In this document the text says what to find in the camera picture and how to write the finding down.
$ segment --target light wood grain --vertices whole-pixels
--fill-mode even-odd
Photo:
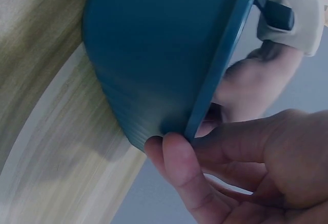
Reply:
[[[0,1],[0,223],[110,223],[145,155],[77,48],[85,0]]]
[[[49,82],[81,42],[85,0],[0,0],[0,171]]]
[[[6,160],[0,223],[110,223],[144,159],[122,134],[79,47]]]

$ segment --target gray floor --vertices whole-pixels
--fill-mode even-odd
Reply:
[[[253,10],[242,33],[233,61],[244,58],[260,45],[256,38],[258,12]],[[317,55],[306,58],[280,99],[267,111],[272,115],[288,108],[308,112],[328,108],[328,28],[325,28]],[[157,173],[149,160],[139,175],[112,224],[185,224],[196,223],[185,210],[178,195]]]

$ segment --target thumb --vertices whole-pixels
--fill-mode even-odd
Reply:
[[[304,115],[301,111],[287,110],[268,118],[222,124],[209,135],[196,139],[193,146],[197,157],[204,161],[263,163],[266,146]]]

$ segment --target teal plastic container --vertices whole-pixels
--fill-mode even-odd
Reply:
[[[172,131],[193,141],[253,2],[87,1],[87,54],[131,144]]]

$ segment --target person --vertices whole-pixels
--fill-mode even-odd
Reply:
[[[287,110],[259,118],[303,56],[318,49],[323,4],[273,1],[293,8],[293,31],[271,28],[260,18],[263,44],[227,70],[213,97],[214,112],[198,132],[198,146],[175,133],[145,144],[147,156],[199,224],[328,223],[328,111]]]

